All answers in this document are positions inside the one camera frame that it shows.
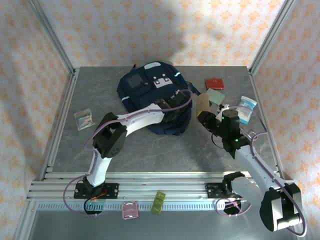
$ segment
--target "black bracket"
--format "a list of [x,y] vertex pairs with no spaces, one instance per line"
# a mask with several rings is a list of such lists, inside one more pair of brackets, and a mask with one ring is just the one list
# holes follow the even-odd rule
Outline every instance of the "black bracket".
[[[118,183],[104,183],[99,189],[100,193],[106,192],[105,195],[99,196],[99,199],[117,199],[119,193]],[[91,199],[96,197],[91,191],[86,187],[83,182],[79,182],[75,186],[74,195],[75,199]]]
[[[107,113],[98,128],[103,124],[118,119],[112,112]],[[102,129],[93,138],[93,147],[99,151],[102,158],[113,158],[115,157],[124,147],[125,139],[127,136],[127,127],[119,122],[112,123]]]
[[224,188],[224,184],[222,182],[210,182],[205,185],[206,194],[208,199],[227,199],[227,198],[241,198],[240,195],[235,194],[233,192],[226,193]]

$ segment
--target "wall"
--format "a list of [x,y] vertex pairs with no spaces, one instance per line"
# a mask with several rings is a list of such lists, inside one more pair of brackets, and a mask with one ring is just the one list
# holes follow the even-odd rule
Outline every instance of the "wall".
[[300,0],[255,81],[284,171],[320,235],[320,2]]
[[285,0],[39,0],[73,66],[250,66]]
[[10,240],[68,73],[27,1],[0,1],[0,39],[0,239]]

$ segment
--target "cable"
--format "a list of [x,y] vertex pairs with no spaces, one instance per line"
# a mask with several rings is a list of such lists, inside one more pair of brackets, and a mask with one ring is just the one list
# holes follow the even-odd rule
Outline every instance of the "cable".
[[257,163],[260,165],[260,167],[270,176],[270,178],[281,188],[281,190],[284,192],[284,194],[288,197],[288,199],[292,202],[292,204],[294,205],[294,207],[296,208],[296,210],[299,213],[299,216],[301,217],[302,220],[302,232],[301,233],[297,233],[294,230],[290,229],[290,228],[286,228],[288,229],[291,233],[293,233],[294,235],[296,235],[297,237],[304,237],[307,234],[307,225],[306,225],[306,221],[305,221],[305,217],[300,209],[300,207],[298,206],[298,204],[296,203],[296,201],[292,198],[292,196],[290,195],[290,193],[281,185],[281,183],[274,178],[274,175],[268,171],[268,169],[262,164],[262,162],[255,156],[254,153],[254,140],[261,136],[267,134],[267,132],[261,132],[258,133],[256,135],[254,135],[251,138],[251,142],[250,142],[250,150],[251,150],[251,154],[254,157],[254,159],[257,161]]
[[238,214],[223,214],[221,212],[218,211],[218,203],[221,201],[221,200],[224,200],[224,201],[228,201],[229,203],[227,203],[226,205],[233,205],[234,207],[236,207],[239,211],[241,211],[242,209],[242,205],[241,205],[241,208],[238,207],[238,203],[236,201],[231,201],[229,200],[228,198],[220,198],[218,199],[216,202],[215,202],[215,210],[218,214],[220,214],[221,216],[224,216],[224,217],[238,217],[238,216],[241,216],[243,214],[245,214],[246,212],[249,211],[249,209],[251,208],[251,204],[247,207],[246,210],[244,210],[243,212],[239,212]]
[[90,203],[90,205],[91,205],[94,200],[96,200],[96,199],[98,199],[99,197],[101,197],[101,196],[103,196],[103,195],[106,195],[106,194],[107,194],[107,190],[104,190],[104,192],[101,193],[100,195],[85,200],[84,203],[83,203],[83,209],[84,209],[85,213],[86,213],[87,215],[96,215],[96,216],[99,215],[102,211],[88,211],[88,210],[87,210],[87,208],[86,208],[87,202],[88,202],[88,201],[91,201],[91,203]]
[[63,191],[63,195],[62,195],[62,198],[63,198],[63,202],[65,204],[65,206],[74,214],[77,214],[78,216],[81,216],[81,217],[87,217],[89,218],[90,215],[87,215],[87,214],[83,214],[83,213],[80,213],[80,212],[77,212],[75,210],[73,210],[67,203],[67,200],[66,200],[66,193],[67,193],[67,189],[68,187],[76,180],[80,180],[80,179],[83,179],[84,177],[87,177],[89,176],[90,174],[92,174],[92,172],[94,171],[95,169],[95,166],[96,166],[96,163],[97,163],[97,152],[95,151],[94,148],[88,148],[88,144],[90,143],[90,141],[92,141],[94,139],[94,137],[101,131],[103,130],[106,126],[110,125],[110,124],[114,124],[114,123],[122,123],[122,122],[125,122],[125,121],[128,121],[138,115],[141,115],[141,114],[144,114],[144,113],[153,113],[153,112],[163,112],[163,113],[166,113],[166,112],[170,112],[170,111],[175,111],[175,110],[178,110],[178,109],[182,109],[184,108],[185,106],[187,106],[189,103],[191,103],[192,99],[193,99],[193,92],[189,89],[182,89],[180,90],[180,92],[187,92],[190,94],[190,97],[188,99],[188,101],[180,106],[177,106],[177,107],[172,107],[172,108],[167,108],[167,109],[146,109],[146,110],[142,110],[142,111],[139,111],[139,112],[136,112],[132,115],[130,115],[128,118],[123,118],[123,119],[116,119],[116,120],[110,120],[104,124],[102,124],[98,129],[96,129],[94,131],[94,133],[92,134],[91,137],[89,137],[89,139],[85,142],[84,144],[84,150],[85,151],[88,151],[88,152],[93,152],[94,154],[94,159],[93,159],[93,164],[92,164],[92,168],[91,168],[91,171],[87,174],[84,174],[84,175],[81,175],[81,176],[78,176],[78,177],[75,177],[74,179],[72,179],[65,187],[64,191]]
[[214,141],[214,134],[213,134],[213,133],[212,133],[212,135],[211,135],[211,141],[212,141],[212,143],[213,143],[214,145],[216,145],[218,148],[224,149],[223,147],[218,146],[218,145],[215,143],[215,141]]

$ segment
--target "small box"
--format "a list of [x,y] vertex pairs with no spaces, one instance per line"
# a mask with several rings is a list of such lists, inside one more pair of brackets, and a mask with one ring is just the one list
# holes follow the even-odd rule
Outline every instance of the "small box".
[[206,93],[209,95],[209,101],[211,103],[220,105],[222,101],[225,99],[225,95],[222,94],[221,92],[218,92],[216,90],[213,90],[209,88]]
[[163,201],[163,200],[165,200],[165,198],[166,198],[166,194],[163,193],[163,192],[161,192],[161,191],[158,191],[158,192],[156,193],[155,197],[156,197],[157,199],[160,199],[160,200]]
[[160,214],[161,213],[161,207],[152,205],[151,212],[153,212],[154,214]]
[[78,131],[95,125],[92,121],[92,112],[89,108],[84,111],[76,112],[73,116],[75,118]]
[[207,89],[224,89],[224,81],[222,78],[210,78],[205,80],[205,85]]
[[159,199],[159,198],[155,198],[153,201],[153,205],[162,208],[164,204],[164,201]]
[[136,201],[125,202],[122,204],[122,218],[124,220],[136,219],[139,217],[138,203]]

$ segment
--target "purple cable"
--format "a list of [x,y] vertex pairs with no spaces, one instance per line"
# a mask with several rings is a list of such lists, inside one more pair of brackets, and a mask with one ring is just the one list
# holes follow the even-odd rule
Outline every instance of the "purple cable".
[[221,212],[218,211],[218,203],[221,201],[221,200],[224,200],[224,201],[228,201],[229,203],[227,203],[226,205],[234,205],[239,211],[241,211],[241,209],[238,207],[238,204],[237,202],[234,202],[234,201],[231,201],[229,200],[228,198],[220,198],[218,199],[216,202],[215,202],[215,210],[218,214],[220,214],[221,216],[224,216],[224,217],[238,217],[238,216],[241,216],[243,214],[245,214],[246,212],[249,211],[249,209],[251,208],[251,204],[247,207],[246,210],[244,210],[243,212],[239,212],[238,214],[223,214]]
[[124,118],[124,119],[116,119],[116,120],[110,120],[104,124],[102,124],[97,130],[94,131],[94,133],[92,134],[92,136],[85,142],[84,144],[84,150],[85,151],[89,151],[89,152],[94,152],[94,160],[93,160],[93,164],[92,164],[92,168],[91,168],[91,171],[90,173],[87,173],[87,174],[84,174],[82,176],[78,176],[74,179],[72,179],[65,187],[64,191],[63,191],[63,202],[65,204],[65,206],[73,213],[77,214],[78,216],[82,216],[82,217],[87,217],[89,218],[90,215],[87,215],[87,214],[83,214],[83,213],[80,213],[80,212],[77,212],[75,210],[73,210],[67,203],[67,200],[66,200],[66,193],[67,193],[67,189],[68,187],[75,181],[75,180],[78,180],[78,179],[82,179],[84,177],[87,177],[89,176],[93,170],[95,169],[95,166],[96,166],[96,163],[97,163],[97,153],[95,152],[95,149],[94,148],[88,148],[88,144],[90,143],[90,141],[92,141],[94,139],[94,137],[102,130],[104,129],[106,126],[110,125],[110,124],[115,124],[115,123],[122,123],[122,122],[125,122],[125,121],[128,121],[130,119],[132,119],[133,117],[136,117],[138,115],[141,115],[141,114],[144,114],[144,113],[154,113],[154,112],[163,112],[163,113],[166,113],[166,112],[171,112],[171,111],[175,111],[175,110],[178,110],[178,109],[182,109],[184,108],[185,106],[187,106],[193,99],[193,92],[189,89],[182,89],[180,90],[180,92],[188,92],[190,94],[190,97],[188,99],[188,101],[180,106],[177,106],[177,107],[173,107],[173,108],[167,108],[167,109],[147,109],[147,110],[143,110],[143,111],[139,111],[139,112],[136,112],[134,114],[132,114],[131,116],[129,116],[128,118]]
[[305,222],[305,217],[304,217],[300,207],[298,206],[296,201],[292,198],[290,193],[281,185],[281,183],[277,179],[274,178],[274,175],[271,172],[269,172],[268,169],[262,164],[262,162],[255,156],[255,153],[254,153],[254,140],[257,139],[258,136],[261,136],[261,135],[264,135],[264,134],[267,134],[267,133],[266,132],[261,132],[261,133],[258,133],[256,135],[254,135],[251,138],[251,142],[250,142],[251,154],[254,157],[254,159],[257,161],[257,163],[260,165],[260,167],[262,167],[263,170],[270,176],[270,178],[281,188],[281,190],[288,197],[288,199],[292,202],[292,204],[294,205],[294,207],[298,211],[299,216],[301,217],[301,220],[302,220],[302,232],[301,233],[297,233],[297,232],[291,230],[288,227],[286,229],[288,229],[291,233],[293,233],[297,237],[304,237],[307,234],[307,226],[306,226],[306,222]]

